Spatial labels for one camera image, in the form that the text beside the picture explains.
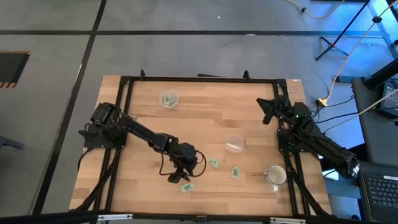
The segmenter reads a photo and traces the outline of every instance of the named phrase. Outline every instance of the gray floor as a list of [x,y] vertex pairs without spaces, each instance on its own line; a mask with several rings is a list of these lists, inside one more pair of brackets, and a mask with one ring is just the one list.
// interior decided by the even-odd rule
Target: gray floor
[[[314,14],[323,14],[336,3],[298,1]],[[50,1],[26,3],[0,1],[0,29],[91,29],[100,1]],[[246,1],[108,1],[101,30],[342,30],[360,8],[347,3],[331,17],[314,21],[282,0]],[[371,14],[364,10],[350,30],[365,31]],[[29,213],[37,184],[55,138],[67,99],[78,72],[88,36],[0,35],[1,50],[31,50],[18,85],[0,89],[0,135],[25,143],[25,149],[0,150],[0,216]],[[344,37],[338,46],[350,51],[357,37]],[[89,120],[103,75],[194,76],[197,73],[240,77],[299,78],[307,103],[325,97],[331,80],[345,57],[329,52],[318,37],[278,36],[97,36],[80,88],[44,212],[68,209],[76,178],[76,164],[83,139],[77,131]],[[342,74],[369,76],[392,60],[382,38],[369,37],[358,47]],[[337,84],[330,104],[352,95],[350,84]],[[356,111],[354,101],[323,110],[320,120]],[[323,123],[322,130],[339,120]],[[331,130],[328,136],[344,147],[363,142],[359,121]],[[337,203],[341,217],[356,213],[352,205]]]

